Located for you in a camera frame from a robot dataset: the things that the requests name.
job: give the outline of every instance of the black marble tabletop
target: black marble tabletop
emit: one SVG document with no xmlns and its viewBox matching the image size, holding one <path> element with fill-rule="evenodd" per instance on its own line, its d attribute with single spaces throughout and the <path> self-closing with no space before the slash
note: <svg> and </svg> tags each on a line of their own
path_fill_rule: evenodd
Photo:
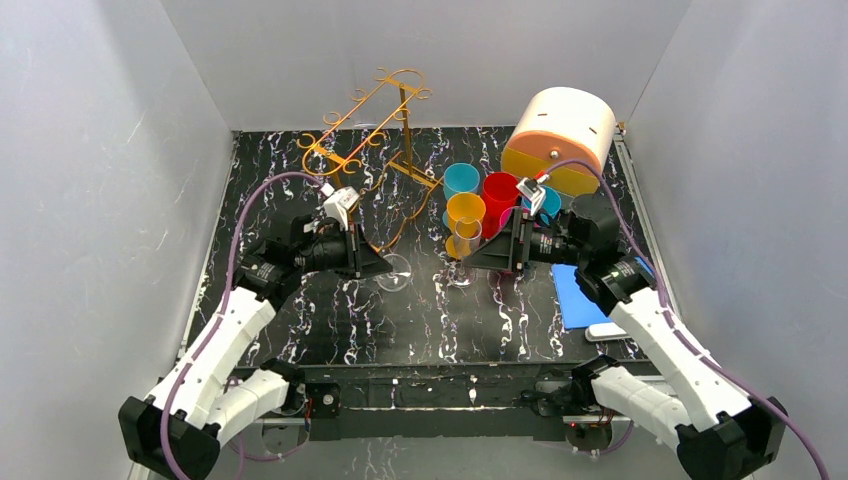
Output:
<svg viewBox="0 0 848 480">
<path fill-rule="evenodd" d="M 440 177 L 455 162 L 468 162 L 484 176 L 499 170 L 500 152 L 512 127 L 413 130 L 416 166 Z M 343 131 L 325 146 L 346 156 L 367 131 Z M 237 137 L 229 184 L 214 235 L 198 308 L 190 327 L 193 341 L 217 306 L 224 288 L 226 256 L 237 214 L 250 193 L 264 180 L 284 171 L 300 171 L 303 150 L 295 142 L 300 132 L 243 133 Z M 371 147 L 364 167 L 342 176 L 357 189 L 375 184 L 389 158 L 403 144 L 398 130 Z M 315 159 L 313 168 L 321 166 Z M 644 236 L 614 149 L 604 171 L 627 223 L 644 251 Z M 379 188 L 366 194 L 355 214 L 372 245 L 393 238 L 403 218 L 421 204 L 426 187 L 388 170 Z M 445 253 L 450 234 L 441 222 L 445 198 L 437 189 L 426 210 L 409 224 L 389 251 L 412 267 L 410 284 L 387 292 L 373 279 L 343 281 L 322 272 L 304 278 L 302 289 L 262 331 L 240 365 L 258 365 L 271 356 L 299 364 L 434 364 L 456 362 L 552 361 L 580 362 L 607 353 L 617 358 L 641 358 L 632 341 L 593 344 L 584 331 L 564 330 L 568 306 L 559 305 L 547 265 L 521 275 L 478 272 L 467 288 L 448 285 L 451 265 Z M 307 213 L 318 206 L 314 188 L 301 180 L 266 192 L 254 211 L 244 240 L 255 239 L 275 212 Z"/>
</svg>

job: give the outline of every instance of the gold wire rack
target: gold wire rack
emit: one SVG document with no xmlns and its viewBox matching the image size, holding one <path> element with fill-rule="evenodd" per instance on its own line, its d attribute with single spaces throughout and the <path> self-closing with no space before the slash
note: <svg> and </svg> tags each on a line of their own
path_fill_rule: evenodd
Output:
<svg viewBox="0 0 848 480">
<path fill-rule="evenodd" d="M 442 179 L 436 179 L 432 175 L 429 175 L 424 170 L 416 167 L 413 161 L 412 154 L 412 132 L 409 129 L 409 103 L 413 99 L 417 100 L 426 100 L 430 98 L 430 95 L 433 93 L 432 90 L 424 86 L 424 75 L 421 72 L 411 69 L 411 68 L 403 68 L 392 72 L 391 74 L 385 68 L 378 68 L 379 72 L 382 72 L 382 75 L 377 75 L 374 77 L 374 80 L 377 81 L 377 86 L 374 87 L 370 92 L 366 92 L 361 88 L 357 88 L 355 90 L 355 94 L 350 95 L 350 99 L 356 102 L 353 108 L 350 109 L 347 114 L 342 115 L 339 112 L 330 112 L 327 115 L 330 115 L 330 119 L 327 118 L 327 115 L 324 115 L 324 123 L 327 124 L 330 128 L 326 130 L 321 138 L 315 138 L 315 135 L 311 133 L 303 133 L 300 138 L 297 139 L 297 146 L 305 149 L 306 151 L 303 153 L 303 170 L 313 176 L 316 177 L 327 177 L 331 176 L 333 179 L 333 183 L 337 188 L 342 187 L 342 180 L 339 176 L 339 172 L 341 171 L 344 174 L 350 175 L 356 173 L 353 170 L 354 167 L 362 168 L 362 160 L 358 158 L 364 153 L 364 150 L 367 147 L 378 147 L 381 142 L 386 141 L 386 132 L 383 131 L 383 128 L 392 120 L 401 122 L 403 124 L 403 137 L 404 137 L 404 147 L 401 151 L 397 152 L 395 155 L 391 157 L 391 159 L 386 163 L 380 172 L 380 176 L 377 177 L 377 182 L 368 189 L 360 189 L 360 195 L 364 195 L 366 193 L 372 192 L 379 188 L 382 184 L 383 180 L 386 177 L 387 171 L 389 168 L 396 170 L 399 173 L 407 175 L 414 179 L 416 182 L 427 187 L 427 193 L 424 196 L 424 200 L 421 202 L 421 205 L 415 210 L 415 213 L 408 217 L 404 217 L 401 222 L 400 228 L 395 235 L 395 237 L 388 242 L 386 245 L 382 246 L 373 246 L 378 252 L 391 248 L 397 243 L 400 238 L 401 233 L 403 232 L 404 227 L 415 220 L 416 217 L 424 210 L 427 202 L 430 200 L 430 196 L 433 191 L 442 183 Z M 418 77 L 418 85 L 412 86 L 407 83 L 400 81 L 397 76 L 400 74 L 409 73 Z M 330 138 L 335 132 L 339 130 L 339 127 L 348 119 L 350 119 L 351 115 L 354 112 L 359 110 L 370 98 L 374 96 L 381 88 L 386 85 L 393 85 L 397 87 L 398 92 L 400 94 L 400 103 L 398 106 L 389 113 L 382 123 L 377 125 L 377 127 L 372 130 L 368 136 L 365 137 L 365 140 L 362 141 L 356 148 L 353 149 L 346 157 L 342 157 L 335 152 L 331 152 L 324 145 L 323 142 Z M 403 155 L 404 164 L 401 164 L 399 159 Z M 312 170 L 309 166 L 309 163 L 314 158 L 319 157 L 322 159 L 328 160 L 330 168 L 326 171 L 316 171 Z"/>
</svg>

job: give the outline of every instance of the robotic arm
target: robotic arm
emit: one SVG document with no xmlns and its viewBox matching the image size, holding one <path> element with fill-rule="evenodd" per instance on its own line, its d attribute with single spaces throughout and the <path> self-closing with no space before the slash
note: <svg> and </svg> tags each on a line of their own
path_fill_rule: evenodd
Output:
<svg viewBox="0 0 848 480">
<path fill-rule="evenodd" d="M 325 220 L 311 215 L 277 219 L 274 230 L 247 250 L 229 296 L 227 311 L 215 335 L 208 322 L 198 339 L 211 339 L 203 354 L 194 342 L 176 367 L 144 399 L 129 397 L 118 418 L 129 457 L 151 470 L 176 478 L 165 459 L 159 425 L 168 419 L 168 438 L 174 458 L 192 479 L 205 478 L 222 446 L 257 418 L 276 408 L 294 406 L 294 389 L 302 375 L 297 367 L 271 359 L 235 388 L 224 392 L 228 377 L 253 338 L 282 308 L 308 272 L 335 271 L 342 278 L 364 279 L 391 272 L 364 240 L 362 227 L 349 222 L 348 211 L 358 200 L 350 187 L 322 187 Z M 191 371 L 177 390 L 169 412 L 166 399 L 181 370 Z"/>
<path fill-rule="evenodd" d="M 553 397 L 572 407 L 600 405 L 629 416 L 675 450 L 695 480 L 741 480 L 774 461 L 785 425 L 681 343 L 677 335 L 709 355 L 682 323 L 672 328 L 665 321 L 653 277 L 619 248 L 619 220 L 609 199 L 578 196 L 567 215 L 539 227 L 533 212 L 544 201 L 544 190 L 530 179 L 522 180 L 519 190 L 530 199 L 531 211 L 514 212 L 466 264 L 511 272 L 531 261 L 575 265 L 583 294 L 636 340 L 676 393 L 660 392 L 601 355 L 576 367 L 571 384 Z M 769 401 L 783 411 L 777 400 Z"/>
</svg>

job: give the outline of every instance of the blue mat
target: blue mat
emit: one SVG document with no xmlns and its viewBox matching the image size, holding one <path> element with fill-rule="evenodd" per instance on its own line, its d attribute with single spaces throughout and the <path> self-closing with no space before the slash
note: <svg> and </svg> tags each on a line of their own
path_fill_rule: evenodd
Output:
<svg viewBox="0 0 848 480">
<path fill-rule="evenodd" d="M 580 287 L 574 280 L 576 269 L 577 267 L 568 265 L 551 266 L 551 272 L 554 274 L 554 286 L 556 286 L 557 297 L 559 298 L 559 308 L 562 311 L 562 324 L 565 329 L 586 328 L 589 325 L 612 322 L 597 305 L 580 291 Z"/>
</svg>

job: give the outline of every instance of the yellow bread box base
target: yellow bread box base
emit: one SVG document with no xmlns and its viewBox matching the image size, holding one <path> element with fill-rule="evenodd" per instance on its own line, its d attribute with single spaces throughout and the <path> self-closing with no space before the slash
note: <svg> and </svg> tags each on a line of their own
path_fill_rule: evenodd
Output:
<svg viewBox="0 0 848 480">
<path fill-rule="evenodd" d="M 551 160 L 536 158 L 509 147 L 504 149 L 503 156 L 501 156 L 501 170 L 518 178 L 533 178 L 553 163 Z M 576 197 L 584 193 L 595 193 L 599 183 L 594 175 L 577 172 L 566 166 L 555 170 L 551 174 L 551 178 L 545 182 L 545 185 L 558 192 Z"/>
</svg>

